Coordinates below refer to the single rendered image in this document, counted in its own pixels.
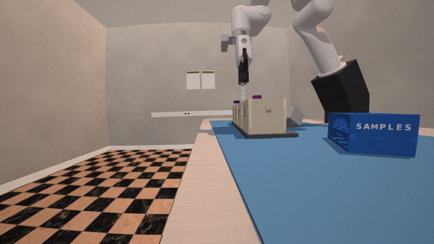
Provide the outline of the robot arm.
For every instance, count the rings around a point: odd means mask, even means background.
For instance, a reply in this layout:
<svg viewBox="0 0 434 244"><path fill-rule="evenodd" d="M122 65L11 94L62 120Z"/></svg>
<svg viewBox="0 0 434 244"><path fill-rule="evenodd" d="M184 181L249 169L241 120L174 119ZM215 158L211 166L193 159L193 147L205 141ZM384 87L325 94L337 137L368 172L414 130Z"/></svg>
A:
<svg viewBox="0 0 434 244"><path fill-rule="evenodd" d="M249 7L239 5L231 12L232 35L221 35L221 52L227 52L228 45L238 35L257 36L271 18L267 7L270 0L250 0ZM328 18L333 11L332 0L291 0L295 11L300 11L293 20L293 28L308 47L320 73L318 77L331 75L346 66L341 63L343 56L337 52L326 31L317 25Z"/></svg>

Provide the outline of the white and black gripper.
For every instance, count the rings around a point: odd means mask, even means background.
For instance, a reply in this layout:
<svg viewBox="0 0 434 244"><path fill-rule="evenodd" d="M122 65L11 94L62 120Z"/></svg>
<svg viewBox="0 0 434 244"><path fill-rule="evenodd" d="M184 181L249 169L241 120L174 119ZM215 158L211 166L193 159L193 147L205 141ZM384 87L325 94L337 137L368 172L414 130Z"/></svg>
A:
<svg viewBox="0 0 434 244"><path fill-rule="evenodd" d="M236 68L238 68L238 84L239 77L240 82L249 82L248 67L252 62L251 37L249 35L238 35L237 37L233 38L232 43L235 45Z"/></svg>

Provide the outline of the blue bench mat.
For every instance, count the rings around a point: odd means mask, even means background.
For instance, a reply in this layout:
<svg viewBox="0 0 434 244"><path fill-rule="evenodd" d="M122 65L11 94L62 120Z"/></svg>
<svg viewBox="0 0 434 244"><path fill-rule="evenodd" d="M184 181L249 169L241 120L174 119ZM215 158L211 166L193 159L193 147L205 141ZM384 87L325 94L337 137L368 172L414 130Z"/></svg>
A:
<svg viewBox="0 0 434 244"><path fill-rule="evenodd" d="M328 125L246 139L210 124L262 244L434 244L434 137L415 157L347 153Z"/></svg>

